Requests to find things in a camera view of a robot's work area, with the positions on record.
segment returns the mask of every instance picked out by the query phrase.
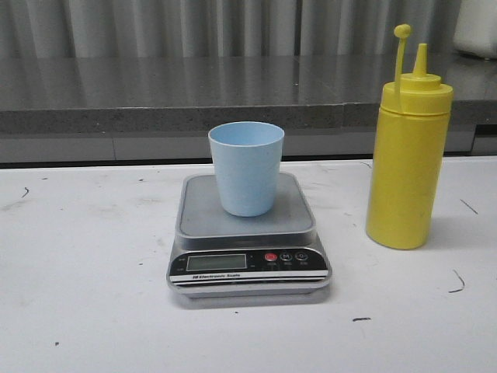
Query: lcd display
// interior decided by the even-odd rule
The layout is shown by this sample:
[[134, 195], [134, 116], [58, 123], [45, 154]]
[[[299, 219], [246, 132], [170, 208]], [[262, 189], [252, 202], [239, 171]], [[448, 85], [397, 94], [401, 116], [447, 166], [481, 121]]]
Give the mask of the lcd display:
[[241, 270], [247, 267], [245, 254], [189, 256], [186, 270]]

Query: kitchen scale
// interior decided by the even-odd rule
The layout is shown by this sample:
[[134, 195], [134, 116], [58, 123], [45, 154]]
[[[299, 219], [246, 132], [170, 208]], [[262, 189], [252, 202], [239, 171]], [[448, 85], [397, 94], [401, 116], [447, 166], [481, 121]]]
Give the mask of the kitchen scale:
[[301, 188], [280, 173], [273, 208], [243, 218], [221, 206], [215, 175], [183, 184], [167, 280], [188, 298], [311, 293], [329, 265]]

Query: yellow squeeze bottle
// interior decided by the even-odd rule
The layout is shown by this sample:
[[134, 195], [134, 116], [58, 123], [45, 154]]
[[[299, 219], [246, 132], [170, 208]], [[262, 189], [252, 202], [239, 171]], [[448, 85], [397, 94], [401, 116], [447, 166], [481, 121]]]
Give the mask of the yellow squeeze bottle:
[[413, 72], [401, 73], [410, 33], [409, 25], [395, 27], [395, 81], [383, 87], [366, 223], [369, 237], [395, 249], [414, 249], [428, 238], [454, 96], [441, 77], [426, 73], [426, 44]]

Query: light blue cup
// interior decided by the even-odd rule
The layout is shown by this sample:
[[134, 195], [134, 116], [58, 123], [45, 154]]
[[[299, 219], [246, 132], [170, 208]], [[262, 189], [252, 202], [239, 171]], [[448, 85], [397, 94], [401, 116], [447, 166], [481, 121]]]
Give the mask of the light blue cup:
[[217, 189], [227, 212], [249, 217], [271, 209], [284, 135], [262, 122], [227, 123], [209, 131]]

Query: white table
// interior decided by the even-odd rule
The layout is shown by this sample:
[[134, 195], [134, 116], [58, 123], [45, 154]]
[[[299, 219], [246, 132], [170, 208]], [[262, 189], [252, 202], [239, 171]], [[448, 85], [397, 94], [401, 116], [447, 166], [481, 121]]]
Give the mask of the white table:
[[0, 171], [0, 371], [496, 372], [497, 158], [444, 160], [413, 251], [364, 233], [370, 164], [282, 165], [330, 292], [237, 307], [182, 304], [165, 282], [182, 181], [211, 166]]

